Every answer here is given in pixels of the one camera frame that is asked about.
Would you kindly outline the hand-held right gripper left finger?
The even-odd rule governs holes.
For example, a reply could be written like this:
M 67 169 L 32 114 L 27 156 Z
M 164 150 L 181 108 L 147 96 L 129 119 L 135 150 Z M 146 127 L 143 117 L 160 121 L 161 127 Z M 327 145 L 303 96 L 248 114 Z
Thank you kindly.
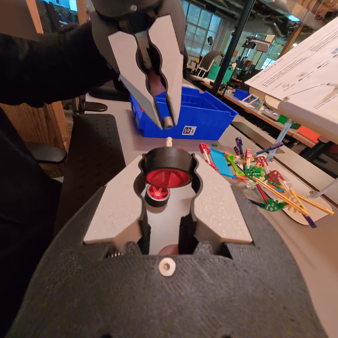
M 121 252 L 127 242 L 135 242 L 142 254 L 149 254 L 151 227 L 142 196 L 146 188 L 143 162 L 144 156 L 138 156 L 106 184 L 85 244 L 111 243 Z

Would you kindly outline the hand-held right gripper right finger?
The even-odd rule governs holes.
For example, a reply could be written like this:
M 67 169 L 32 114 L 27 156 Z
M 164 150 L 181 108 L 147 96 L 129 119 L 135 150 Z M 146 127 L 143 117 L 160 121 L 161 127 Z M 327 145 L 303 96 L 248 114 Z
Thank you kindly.
M 254 245 L 231 184 L 196 154 L 191 187 L 195 195 L 180 221 L 179 254 L 191 255 L 203 243 L 214 255 L 230 255 L 229 244 Z

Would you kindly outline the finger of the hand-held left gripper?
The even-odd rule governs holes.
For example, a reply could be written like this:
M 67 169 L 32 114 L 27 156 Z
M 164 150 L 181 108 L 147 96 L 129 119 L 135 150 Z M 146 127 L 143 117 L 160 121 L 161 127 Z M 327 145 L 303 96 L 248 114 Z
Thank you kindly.
M 180 116 L 184 57 L 177 42 L 171 15 L 155 19 L 147 29 L 147 40 L 149 47 L 154 48 L 159 56 L 158 71 L 165 83 L 166 103 L 171 118 L 171 124 L 163 121 L 154 100 L 155 116 L 159 118 L 157 124 L 159 128 L 172 127 L 178 124 Z
M 163 129 L 163 121 L 154 96 L 150 93 L 145 72 L 137 63 L 139 47 L 135 36 L 118 31 L 108 36 L 117 66 L 119 78 L 152 122 Z

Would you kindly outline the person's left forearm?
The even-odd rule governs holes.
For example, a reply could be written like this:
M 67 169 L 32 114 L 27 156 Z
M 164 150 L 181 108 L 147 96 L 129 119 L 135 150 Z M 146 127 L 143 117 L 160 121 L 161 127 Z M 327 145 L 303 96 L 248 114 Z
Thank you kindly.
M 39 41 L 1 33 L 0 62 L 2 104 L 41 108 L 109 81 L 125 91 L 97 49 L 90 22 L 39 35 Z

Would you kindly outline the person's right hand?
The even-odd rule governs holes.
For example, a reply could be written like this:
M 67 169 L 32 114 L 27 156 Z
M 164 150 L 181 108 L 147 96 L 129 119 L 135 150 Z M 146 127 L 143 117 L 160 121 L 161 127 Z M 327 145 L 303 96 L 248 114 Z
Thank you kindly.
M 167 255 L 179 255 L 179 246 L 178 244 L 170 244 L 162 248 L 159 252 L 159 256 L 167 256 Z

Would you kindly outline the tan curved board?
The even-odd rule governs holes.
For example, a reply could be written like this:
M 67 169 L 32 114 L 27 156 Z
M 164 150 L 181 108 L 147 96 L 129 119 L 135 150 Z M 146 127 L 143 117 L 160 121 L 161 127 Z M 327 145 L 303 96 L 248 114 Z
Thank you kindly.
M 209 72 L 214 60 L 218 56 L 224 57 L 224 54 L 220 51 L 213 50 L 213 51 L 207 53 L 205 56 L 203 56 L 199 65 L 198 65 L 199 71 L 197 71 L 196 75 L 198 77 L 203 77 L 205 75 L 205 73 Z

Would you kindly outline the colourful construction toy model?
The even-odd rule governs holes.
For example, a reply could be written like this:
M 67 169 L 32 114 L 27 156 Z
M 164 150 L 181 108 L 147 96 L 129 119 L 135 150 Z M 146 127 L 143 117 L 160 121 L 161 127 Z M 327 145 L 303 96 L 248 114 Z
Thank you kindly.
M 220 175 L 245 185 L 245 188 L 257 192 L 259 201 L 251 203 L 270 213 L 283 211 L 295 222 L 316 228 L 316 221 L 334 211 L 322 197 L 311 197 L 309 187 L 299 178 L 287 177 L 286 170 L 276 163 L 268 161 L 270 151 L 283 146 L 275 143 L 267 149 L 251 152 L 243 151 L 243 142 L 236 138 L 235 154 L 217 150 L 205 143 L 199 145 L 205 161 Z

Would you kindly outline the black perforated chair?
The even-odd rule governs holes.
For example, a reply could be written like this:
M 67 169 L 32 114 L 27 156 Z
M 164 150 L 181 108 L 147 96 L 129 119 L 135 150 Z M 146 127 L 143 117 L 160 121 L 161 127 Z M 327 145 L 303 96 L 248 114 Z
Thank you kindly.
M 54 236 L 87 201 L 126 167 L 116 119 L 73 115 L 73 128 Z

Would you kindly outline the black pole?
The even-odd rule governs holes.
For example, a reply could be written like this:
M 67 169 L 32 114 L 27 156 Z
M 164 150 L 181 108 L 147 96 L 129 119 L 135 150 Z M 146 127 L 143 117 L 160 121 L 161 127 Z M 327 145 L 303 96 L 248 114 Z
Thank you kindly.
M 213 85 L 213 87 L 210 91 L 210 93 L 215 97 L 217 96 L 217 92 L 218 92 L 219 87 L 222 83 L 222 79 L 224 78 L 226 70 L 229 67 L 230 61 L 233 57 L 233 53 L 234 53 L 235 48 L 236 48 L 236 46 L 239 42 L 239 39 L 240 39 L 240 36 L 241 36 L 241 34 L 244 30 L 244 27 L 247 23 L 248 17 L 250 15 L 251 11 L 252 11 L 254 3 L 255 3 L 255 0 L 245 1 L 245 4 L 244 4 L 244 7 L 241 11 L 239 20 L 238 20 L 237 24 L 235 25 L 235 30 L 234 30 L 234 33 L 232 33 L 232 35 L 231 35 L 232 37 L 231 37 L 228 49 L 226 51 L 226 54 L 224 56 L 223 63 L 220 66 L 220 70 L 219 70 L 217 77 L 214 81 L 214 85 Z

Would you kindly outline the person's black top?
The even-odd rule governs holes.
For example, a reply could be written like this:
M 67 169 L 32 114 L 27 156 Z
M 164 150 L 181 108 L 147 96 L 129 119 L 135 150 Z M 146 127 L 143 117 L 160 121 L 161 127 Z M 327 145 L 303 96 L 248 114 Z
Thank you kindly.
M 0 157 L 0 335 L 4 337 L 52 240 L 61 183 L 43 171 L 2 109 Z

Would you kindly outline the white document stand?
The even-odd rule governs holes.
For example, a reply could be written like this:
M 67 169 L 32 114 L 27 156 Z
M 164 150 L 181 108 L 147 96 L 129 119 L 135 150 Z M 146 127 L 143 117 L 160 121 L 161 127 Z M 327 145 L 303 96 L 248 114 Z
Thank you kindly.
M 270 106 L 289 118 L 279 138 L 287 132 L 287 129 L 295 120 L 297 123 L 318 132 L 324 139 L 337 143 L 337 84 L 318 84 L 289 94 L 282 100 L 266 94 L 265 99 Z M 273 180 L 276 178 L 280 184 L 274 186 L 272 183 L 263 183 L 261 180 L 258 180 L 257 183 L 277 196 L 278 205 L 282 201 L 284 208 L 301 214 L 305 218 L 306 225 L 311 226 L 311 228 L 316 228 L 316 224 L 302 202 L 312 206 L 315 212 L 320 211 L 323 216 L 334 214 L 330 209 L 318 204 L 316 199 L 323 195 L 328 196 L 327 193 L 337 191 L 338 179 L 335 179 L 320 191 L 310 192 L 309 196 L 305 197 L 289 188 L 286 181 L 282 179 L 282 176 L 277 175 L 277 172 L 269 173 L 267 178 Z

